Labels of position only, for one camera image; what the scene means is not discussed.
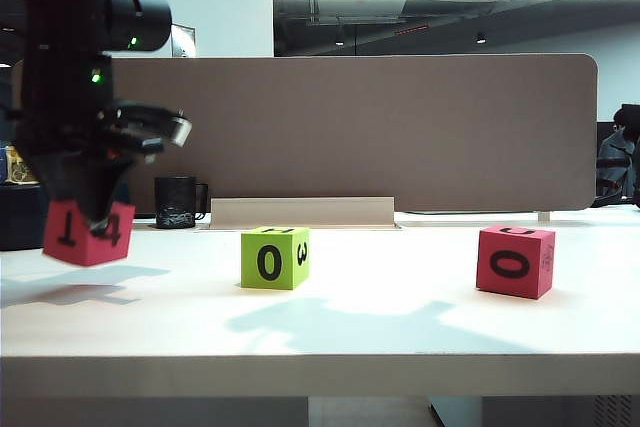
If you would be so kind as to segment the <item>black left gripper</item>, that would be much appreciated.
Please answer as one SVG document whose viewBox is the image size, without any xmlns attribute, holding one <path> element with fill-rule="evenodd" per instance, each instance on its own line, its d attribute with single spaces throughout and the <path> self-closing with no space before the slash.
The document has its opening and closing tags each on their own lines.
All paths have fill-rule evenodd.
<svg viewBox="0 0 640 427">
<path fill-rule="evenodd" d="M 170 139 L 170 111 L 136 101 L 115 101 L 100 109 L 19 110 L 19 153 L 51 200 L 87 198 L 89 231 L 103 234 L 114 202 L 128 204 L 128 173 L 134 162 L 152 158 Z"/>
</svg>

